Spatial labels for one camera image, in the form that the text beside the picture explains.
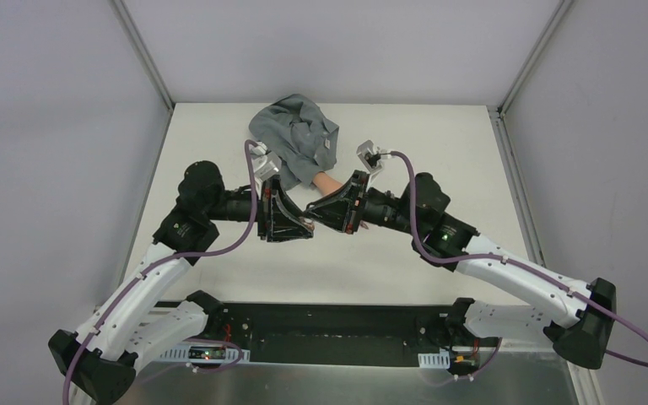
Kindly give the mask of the glitter nail polish bottle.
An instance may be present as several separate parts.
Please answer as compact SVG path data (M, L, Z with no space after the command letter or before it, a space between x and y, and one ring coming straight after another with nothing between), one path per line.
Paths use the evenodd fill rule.
M305 225L308 230L313 231L316 227L316 223L312 220L306 219L305 220Z

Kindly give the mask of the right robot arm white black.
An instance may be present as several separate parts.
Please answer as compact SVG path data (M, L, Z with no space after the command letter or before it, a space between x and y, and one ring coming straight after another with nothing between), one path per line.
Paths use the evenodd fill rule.
M357 170L333 194L311 202L305 217L353 234L366 222L416 235L412 248L427 263L477 278L529 305L532 314L514 332L536 332L563 359L598 370L608 352L616 311L616 286L604 278L568 278L510 254L475 227L446 212L450 198L429 173L418 173L401 196L368 185Z

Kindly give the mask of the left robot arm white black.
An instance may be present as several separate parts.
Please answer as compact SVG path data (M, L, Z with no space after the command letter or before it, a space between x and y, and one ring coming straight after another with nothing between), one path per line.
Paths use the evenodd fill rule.
M260 157L249 159L246 168L248 183L228 191L215 163L188 166L175 206L136 269L76 331L53 334L48 347L65 378L63 403L73 403L71 390L76 389L97 404L113 404L167 350L196 335L209 342L222 334L224 319L215 313L219 303L203 292L170 315L146 326L141 322L199 259L232 252L253 230L267 241L282 239L269 217L289 201L283 163Z

